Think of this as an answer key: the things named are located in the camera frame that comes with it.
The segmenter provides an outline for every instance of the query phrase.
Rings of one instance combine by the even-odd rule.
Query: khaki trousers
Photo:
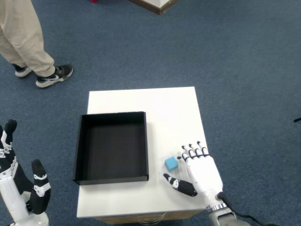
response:
[[[31,0],[0,0],[0,54],[19,67],[29,66],[38,76],[54,73]]]

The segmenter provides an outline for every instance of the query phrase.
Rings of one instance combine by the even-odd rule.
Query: black sneaker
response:
[[[46,88],[59,81],[65,81],[73,73],[73,68],[71,65],[62,65],[55,67],[55,72],[48,77],[37,76],[36,85],[39,88]]]
[[[32,70],[29,67],[19,67],[16,64],[13,64],[13,66],[15,67],[15,75],[18,78],[24,78],[26,75],[28,75],[30,72],[32,72]]]

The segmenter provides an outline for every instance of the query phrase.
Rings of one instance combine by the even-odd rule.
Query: table top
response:
[[[165,159],[181,146],[206,144],[194,87],[91,91],[88,114],[146,112],[149,181],[79,186],[77,217],[204,210],[201,197],[174,190],[163,177]],[[184,162],[169,173],[189,181]]]

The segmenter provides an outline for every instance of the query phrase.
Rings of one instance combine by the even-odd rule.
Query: small blue block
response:
[[[164,164],[168,171],[172,171],[178,167],[178,162],[174,157],[166,159]]]

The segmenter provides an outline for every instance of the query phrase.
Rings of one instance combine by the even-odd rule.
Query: open black box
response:
[[[147,181],[146,113],[82,115],[73,180],[79,185]]]

